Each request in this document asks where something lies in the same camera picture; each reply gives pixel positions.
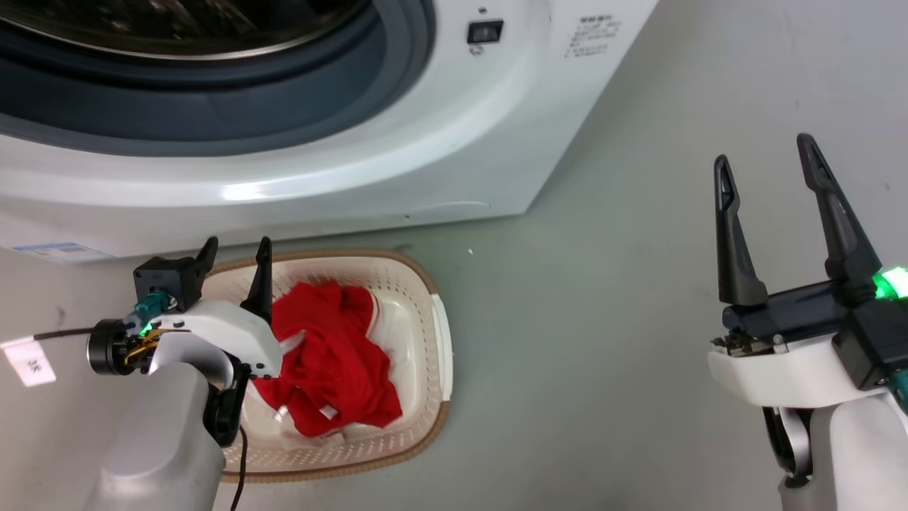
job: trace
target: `laundry basket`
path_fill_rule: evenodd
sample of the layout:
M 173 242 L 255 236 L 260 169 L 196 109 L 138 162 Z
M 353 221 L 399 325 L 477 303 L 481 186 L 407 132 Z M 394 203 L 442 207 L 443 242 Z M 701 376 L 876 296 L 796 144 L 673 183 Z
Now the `laundry basket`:
M 397 388 L 403 415 L 384 428 L 351 425 L 333 436 L 306 439 L 272 414 L 263 413 L 264 405 L 247 392 L 242 416 L 249 437 L 246 481 L 357 474 L 422 452 L 444 426 L 453 386 L 448 319 L 426 271 L 409 257 L 388 250 L 274 255 L 271 271 L 275 300 L 299 282 L 317 285 L 334 280 L 372 292 L 379 314 L 370 339 L 390 358 L 389 378 Z M 218 265 L 205 280 L 202 296 L 239 304 L 254 274 L 252 259 Z M 241 451 L 240 442 L 224 449 L 223 481 L 238 480 Z

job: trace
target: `robotic arm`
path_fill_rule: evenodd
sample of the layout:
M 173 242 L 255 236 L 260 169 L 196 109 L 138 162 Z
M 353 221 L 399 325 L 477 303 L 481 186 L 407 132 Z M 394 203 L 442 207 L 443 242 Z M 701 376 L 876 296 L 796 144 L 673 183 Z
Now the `robotic arm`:
M 724 155 L 715 163 L 719 299 L 728 335 L 713 378 L 763 408 L 785 511 L 903 508 L 908 502 L 908 272 L 881 263 L 820 148 L 797 137 L 816 194 L 828 281 L 767 294 L 737 217 Z
M 281 372 L 281 348 L 269 326 L 271 240 L 262 239 L 239 306 L 202 300 L 217 245 L 212 237 L 195 258 L 154 257 L 136 268 L 133 312 L 102 320 L 88 339 L 96 373 L 138 369 L 149 377 L 109 447 L 86 510 L 211 509 L 222 448 L 240 430 L 249 380 Z

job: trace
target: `cable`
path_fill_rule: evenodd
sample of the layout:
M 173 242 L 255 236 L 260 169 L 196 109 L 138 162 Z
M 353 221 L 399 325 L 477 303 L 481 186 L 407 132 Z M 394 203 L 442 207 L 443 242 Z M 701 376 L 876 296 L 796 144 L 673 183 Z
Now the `cable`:
M 125 332 L 135 326 L 133 323 L 127 323 L 125 325 L 117 325 L 113 327 L 94 327 L 91 328 L 73 328 L 71 330 L 57 330 L 55 332 L 44 332 L 43 334 L 35 334 L 33 337 L 35 341 L 43 341 L 45 339 L 55 339 L 57 337 L 68 337 L 68 336 L 84 336 L 88 334 L 101 334 L 104 332 Z
M 240 495 L 242 495 L 242 485 L 246 482 L 246 451 L 249 448 L 249 439 L 246 438 L 246 431 L 240 426 L 240 435 L 242 435 L 242 452 L 240 453 L 240 483 L 236 486 L 236 495 L 233 496 L 233 504 L 230 511 L 236 511 L 236 505 L 240 504 Z

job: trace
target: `washing machine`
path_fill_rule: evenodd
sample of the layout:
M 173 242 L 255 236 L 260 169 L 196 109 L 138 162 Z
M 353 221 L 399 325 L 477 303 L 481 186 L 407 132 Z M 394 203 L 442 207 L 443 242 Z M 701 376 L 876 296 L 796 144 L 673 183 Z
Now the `washing machine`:
M 0 0 L 0 246 L 519 215 L 656 0 Z

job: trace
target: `label sticker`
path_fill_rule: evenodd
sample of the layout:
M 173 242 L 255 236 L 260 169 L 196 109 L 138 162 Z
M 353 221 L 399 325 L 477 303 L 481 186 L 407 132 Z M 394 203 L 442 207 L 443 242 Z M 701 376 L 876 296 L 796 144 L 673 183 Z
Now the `label sticker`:
M 87 246 L 77 243 L 53 243 L 50 245 L 30 245 L 30 246 L 13 246 L 16 252 L 22 252 L 30 256 L 40 257 L 45 261 L 68 265 L 72 263 L 85 263 L 88 261 L 100 261 L 102 259 L 113 259 L 112 255 L 107 255 L 97 250 L 92 250 Z
M 54 369 L 47 355 L 34 337 L 24 337 L 0 344 L 9 364 L 15 369 L 25 386 L 43 385 L 56 381 Z
M 579 18 L 565 49 L 565 58 L 604 54 L 608 50 L 608 40 L 618 34 L 620 27 L 621 22 L 612 15 Z

